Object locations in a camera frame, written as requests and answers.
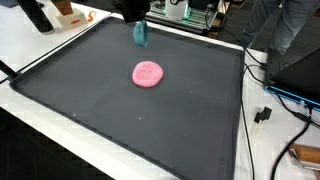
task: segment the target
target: black clamp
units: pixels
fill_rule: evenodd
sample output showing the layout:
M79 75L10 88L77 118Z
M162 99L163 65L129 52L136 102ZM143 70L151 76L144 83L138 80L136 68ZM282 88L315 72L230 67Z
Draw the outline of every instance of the black clamp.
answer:
M254 122L260 123L261 121L268 120L271 116L272 110L268 107L264 107L262 112L257 112Z

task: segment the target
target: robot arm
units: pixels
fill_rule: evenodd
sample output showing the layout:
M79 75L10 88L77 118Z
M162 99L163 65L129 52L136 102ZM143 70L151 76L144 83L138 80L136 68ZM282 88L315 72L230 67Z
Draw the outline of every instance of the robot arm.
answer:
M121 12L126 23L143 20L150 11L150 0L112 0L112 5Z

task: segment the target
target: mat border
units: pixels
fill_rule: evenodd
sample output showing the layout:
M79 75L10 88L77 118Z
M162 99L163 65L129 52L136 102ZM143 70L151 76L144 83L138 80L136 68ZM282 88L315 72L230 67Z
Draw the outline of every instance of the mat border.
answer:
M26 72L24 72L23 74L19 75L17 78L15 78L13 81L11 81L9 83L9 86L16 92L18 92L19 94L27 97L28 99L32 100L32 101L35 101L43 106L45 106L46 108L66 117L67 119L70 119L72 120L73 122L83 126L84 128L87 128L91 131L93 131L94 133L98 134L98 135L101 135L102 137L104 138L107 138L108 140L114 142L115 144L127 149L128 151L134 153L135 155L138 155L142 158L144 158L145 160L157 165L158 167L166 170L167 172L171 173L172 175L176 176L177 178L180 178L180 179L188 179L187 177L183 176L182 174L176 172L174 170L174 168L170 168L168 166L166 166L165 164L162 164L159 160L156 160L156 159L153 159L152 157L149 157L148 155L144 154L143 152L140 152L134 148L131 148L130 146L128 146L127 144L125 143L122 143L121 141L117 140L117 139L114 139L112 136L109 136L105 133L102 133L100 131L98 131L97 129L95 128L92 128L90 126L88 126L87 124L85 123L82 123L81 121L75 119L74 117L72 116L69 116L68 114L64 113L64 112L61 112L59 111L58 109L56 108L53 108L51 107L49 104L46 104L40 100L37 100L36 98L34 98L33 96L30 96L28 95L27 93L24 93L23 91L21 91L18 87L17 87L17 84L21 81L23 81L24 79L28 78L30 75L32 75L34 72L36 72L38 69L41 69L41 67L43 66L46 66L54 61L52 61L52 58L54 58L55 56L57 55L60 55L60 54L63 54L64 52L70 50L70 48L72 47L72 45L74 43L77 43L78 41L81 41L83 37L85 36L88 36L89 34L91 33L94 33L95 30L103 25L106 25L110 22L112 22L113 20L119 22L119 23L123 23L122 20L120 18L117 18L115 16L109 16L105 19L103 19L101 22L97 23L97 25L95 25L94 27L90 28L89 30L87 30L84 34L82 34L81 36L78 36L78 37L75 37L75 39L73 41L71 41L70 43L66 44L65 46L63 46L61 49L57 50L56 52L54 52L53 54L51 54L49 57L47 57L46 59L42 60L41 62L39 62L38 64L35 64L33 67L31 67L30 69L28 69ZM205 47L205 48L216 48L216 47L220 47L220 48L225 48L225 49L232 49L234 51L237 51L239 52L239 56L240 56L240 74L239 74L239 77L241 77L240 79L240 98L242 96L242 88L243 88L243 79L242 79L242 74L243 74L243 71L244 71L244 61L245 61L245 53L242 51L242 50L238 50L238 49L234 49L234 48L229 48L229 47L225 47L225 46L222 46L222 45L219 45L219 44L214 44L212 42L208 42L208 41L204 41L204 40L199 40L199 39L194 39L192 37L187 37L187 36L184 36L184 35L179 35L179 34L176 34L174 32L168 32L168 31L165 31L165 30L161 30L161 29L158 29L156 27L149 27L150 28L150 32L153 32L153 33L159 33L160 35L165 35L165 36L169 36L171 38L176 38L176 40L184 40L184 41L188 41L188 42L191 42L191 43L196 43L197 45L200 45L202 47ZM236 165L236 152L237 152L237 138L238 138L238 129L239 129L239 122L240 122L240 102L241 102L241 99L239 100L239 110L238 110L238 115L237 117L239 117L239 121L237 121L237 123L234 125L234 127L232 127L233 129L233 134L232 134L232 139L233 139L233 145L235 145L236 147L233 148L233 171L232 171L232 177L234 177L234 172L235 172L235 165Z

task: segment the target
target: black bracket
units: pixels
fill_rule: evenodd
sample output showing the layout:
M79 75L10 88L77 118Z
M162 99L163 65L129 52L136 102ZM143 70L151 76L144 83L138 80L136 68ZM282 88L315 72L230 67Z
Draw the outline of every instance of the black bracket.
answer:
M150 11L149 0L112 0L112 5L121 11L126 23L142 21Z
M16 77L19 76L18 73L14 72L8 65L6 65L4 62L0 60L0 70L5 73L7 76L9 76L9 80L13 80Z
M268 120L271 116L272 110L268 107L264 107L263 111L257 112L256 117L254 118L254 122L260 123L260 121Z

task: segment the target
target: black device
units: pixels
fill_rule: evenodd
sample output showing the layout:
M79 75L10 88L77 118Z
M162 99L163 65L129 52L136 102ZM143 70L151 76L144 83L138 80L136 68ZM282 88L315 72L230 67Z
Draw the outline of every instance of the black device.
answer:
M190 0L189 1L189 7L194 9L205 10L207 9L208 4L209 4L209 0Z
M17 2L39 32L42 34L54 32L52 24L36 0L17 0Z
M320 49L292 65L270 50L267 66L266 91L320 111Z
M112 5L121 12L126 23L143 20L150 11L149 0L112 0Z
M272 109L264 107L262 112L257 112L254 122L260 123L261 121L269 120L272 113Z

